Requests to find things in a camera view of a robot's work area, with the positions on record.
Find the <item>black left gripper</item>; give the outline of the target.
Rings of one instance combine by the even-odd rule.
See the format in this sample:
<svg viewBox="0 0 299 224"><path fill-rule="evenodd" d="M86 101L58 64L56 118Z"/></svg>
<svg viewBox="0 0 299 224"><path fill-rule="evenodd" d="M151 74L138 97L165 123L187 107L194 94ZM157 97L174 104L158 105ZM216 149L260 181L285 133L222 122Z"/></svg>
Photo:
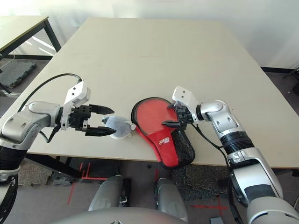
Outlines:
<svg viewBox="0 0 299 224"><path fill-rule="evenodd" d="M85 132L85 136L102 137L115 133L115 130L105 126L88 127L88 120L91 113L96 114L113 114L114 110L109 107L100 105L81 105L71 109L69 114L69 127L76 131Z"/></svg>

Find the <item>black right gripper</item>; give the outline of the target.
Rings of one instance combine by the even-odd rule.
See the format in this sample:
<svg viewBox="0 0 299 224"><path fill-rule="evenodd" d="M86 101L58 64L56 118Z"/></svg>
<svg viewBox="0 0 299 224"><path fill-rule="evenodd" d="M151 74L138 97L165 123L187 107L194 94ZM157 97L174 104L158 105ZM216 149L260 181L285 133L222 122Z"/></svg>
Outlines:
<svg viewBox="0 0 299 224"><path fill-rule="evenodd" d="M180 127L185 130L188 124L194 123L192 114L186 106L170 104L167 106L167 108L173 109L176 112L179 121L167 120L162 122L162 125L167 127Z"/></svg>

